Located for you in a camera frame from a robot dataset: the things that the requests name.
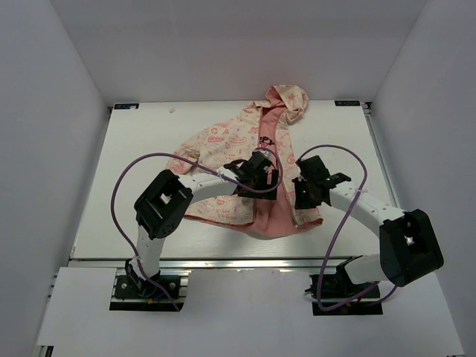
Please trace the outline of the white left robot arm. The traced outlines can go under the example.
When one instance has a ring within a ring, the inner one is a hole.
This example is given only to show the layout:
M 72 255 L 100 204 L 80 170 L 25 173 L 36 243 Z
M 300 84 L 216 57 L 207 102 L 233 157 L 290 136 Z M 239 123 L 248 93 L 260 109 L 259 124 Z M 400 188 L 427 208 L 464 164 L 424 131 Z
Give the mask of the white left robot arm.
M 131 261 L 135 272 L 131 286 L 142 297 L 155 292 L 164 241 L 178 228 L 190 205 L 232 195 L 275 200 L 282 181 L 282 165 L 267 149 L 255 150 L 249 159 L 238 159 L 217 169 L 202 165 L 199 169 L 193 175 L 161 171 L 134 205 L 138 241 Z

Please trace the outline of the pink cream printed hooded jacket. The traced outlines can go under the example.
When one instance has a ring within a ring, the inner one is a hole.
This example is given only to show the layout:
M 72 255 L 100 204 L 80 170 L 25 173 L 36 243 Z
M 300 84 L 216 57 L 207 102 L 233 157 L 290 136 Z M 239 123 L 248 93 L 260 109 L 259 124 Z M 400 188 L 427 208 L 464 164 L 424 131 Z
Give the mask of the pink cream printed hooded jacket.
M 319 209 L 295 209 L 293 179 L 299 175 L 289 127 L 309 105 L 307 93 L 296 85 L 274 85 L 265 100 L 253 101 L 230 120 L 195 134 L 167 162 L 176 175 L 199 172 L 194 163 L 213 170 L 237 159 L 248 159 L 257 147 L 276 153 L 283 166 L 283 182 L 275 200 L 218 196 L 191 205 L 188 219 L 268 238 L 303 233 L 324 221 Z

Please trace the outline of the aluminium right table rail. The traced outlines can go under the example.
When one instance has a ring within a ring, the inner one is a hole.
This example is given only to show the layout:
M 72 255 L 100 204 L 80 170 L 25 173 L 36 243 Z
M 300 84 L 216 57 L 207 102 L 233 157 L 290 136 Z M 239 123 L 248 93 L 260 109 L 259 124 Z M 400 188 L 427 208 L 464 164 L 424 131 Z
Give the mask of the aluminium right table rail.
M 363 113 L 364 113 L 364 116 L 365 116 L 367 127 L 368 127 L 369 132 L 370 132 L 370 137 L 371 137 L 371 140 L 373 142 L 373 146 L 374 146 L 374 149 L 376 151 L 377 158 L 379 160 L 379 165 L 380 165 L 381 170 L 382 170 L 382 175 L 384 177 L 384 181 L 385 181 L 385 184 L 386 184 L 386 187 L 387 187 L 387 191 L 388 191 L 389 196 L 390 196 L 390 201 L 393 205 L 397 206 L 398 202 L 396 200 L 396 196 L 395 196 L 395 193 L 393 191 L 392 184 L 390 182 L 390 177 L 388 175 L 387 166 L 385 164 L 385 160 L 384 160 L 384 157 L 382 155 L 381 147 L 380 147 L 379 142 L 377 140 L 376 131 L 373 127 L 373 121 L 372 121 L 373 116 L 372 116 L 371 105 L 372 105 L 371 102 L 362 102 L 361 103 L 361 107 L 362 107 L 362 110 L 363 110 Z

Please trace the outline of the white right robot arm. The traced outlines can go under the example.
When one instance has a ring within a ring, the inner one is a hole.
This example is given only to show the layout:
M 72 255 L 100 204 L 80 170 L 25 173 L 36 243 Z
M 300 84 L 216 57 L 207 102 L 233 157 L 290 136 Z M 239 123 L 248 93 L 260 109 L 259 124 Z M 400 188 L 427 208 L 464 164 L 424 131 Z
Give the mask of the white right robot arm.
M 391 207 L 359 190 L 349 176 L 329 173 L 319 156 L 299 159 L 300 175 L 293 179 L 297 209 L 326 204 L 373 232 L 378 254 L 346 260 L 336 269 L 336 289 L 351 297 L 363 284 L 389 281 L 403 287 L 443 267 L 444 258 L 431 220 L 420 209 Z

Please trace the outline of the blue label sticker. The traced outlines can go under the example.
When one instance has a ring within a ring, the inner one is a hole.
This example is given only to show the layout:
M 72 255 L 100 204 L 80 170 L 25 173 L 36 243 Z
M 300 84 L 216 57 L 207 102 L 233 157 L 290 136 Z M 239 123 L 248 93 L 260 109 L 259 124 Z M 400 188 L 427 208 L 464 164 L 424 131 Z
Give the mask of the blue label sticker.
M 359 100 L 335 100 L 334 104 L 336 106 L 360 106 L 361 105 Z
M 139 108 L 139 103 L 116 103 L 113 106 L 114 110 L 136 110 Z

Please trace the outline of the blue label sticker right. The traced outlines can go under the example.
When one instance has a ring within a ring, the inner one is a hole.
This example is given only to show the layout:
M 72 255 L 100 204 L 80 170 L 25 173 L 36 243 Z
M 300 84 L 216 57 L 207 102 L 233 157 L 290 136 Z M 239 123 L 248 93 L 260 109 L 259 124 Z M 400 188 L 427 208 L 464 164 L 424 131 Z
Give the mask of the blue label sticker right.
M 336 106 L 360 106 L 361 105 L 359 100 L 335 100 L 334 104 Z

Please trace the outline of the blue label sticker left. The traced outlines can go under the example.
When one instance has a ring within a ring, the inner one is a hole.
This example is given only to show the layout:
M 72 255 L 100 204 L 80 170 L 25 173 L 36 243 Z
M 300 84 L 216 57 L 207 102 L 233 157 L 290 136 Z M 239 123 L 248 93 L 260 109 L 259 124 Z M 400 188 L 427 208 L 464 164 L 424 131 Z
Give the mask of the blue label sticker left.
M 113 106 L 114 110 L 136 110 L 139 108 L 139 103 L 116 103 Z

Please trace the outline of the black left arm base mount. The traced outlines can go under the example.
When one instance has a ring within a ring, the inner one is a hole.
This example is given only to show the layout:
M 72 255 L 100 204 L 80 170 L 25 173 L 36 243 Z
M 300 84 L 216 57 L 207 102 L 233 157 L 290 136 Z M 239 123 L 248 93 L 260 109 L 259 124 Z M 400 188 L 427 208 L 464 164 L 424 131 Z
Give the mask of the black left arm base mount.
M 155 283 L 142 280 L 125 262 L 125 272 L 117 274 L 109 304 L 110 311 L 180 312 L 184 306 L 185 284 L 180 275 L 152 276 Z

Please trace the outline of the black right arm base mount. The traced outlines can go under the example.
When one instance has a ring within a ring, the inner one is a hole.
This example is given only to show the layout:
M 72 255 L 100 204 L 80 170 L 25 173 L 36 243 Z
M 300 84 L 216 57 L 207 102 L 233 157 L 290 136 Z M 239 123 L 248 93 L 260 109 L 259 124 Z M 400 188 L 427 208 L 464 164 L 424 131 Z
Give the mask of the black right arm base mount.
M 356 285 L 351 282 L 344 270 L 344 264 L 336 266 L 335 273 L 324 274 L 321 284 L 321 305 L 326 309 L 338 304 L 342 300 L 351 298 L 354 295 L 364 291 L 371 290 L 367 294 L 354 298 L 352 301 L 329 311 L 322 310 L 317 302 L 318 296 L 318 278 L 319 274 L 309 276 L 311 284 L 304 291 L 312 299 L 312 313 L 314 316 L 360 316 L 360 315 L 382 315 L 382 304 L 378 303 L 380 291 L 378 286 L 372 283 L 362 283 Z

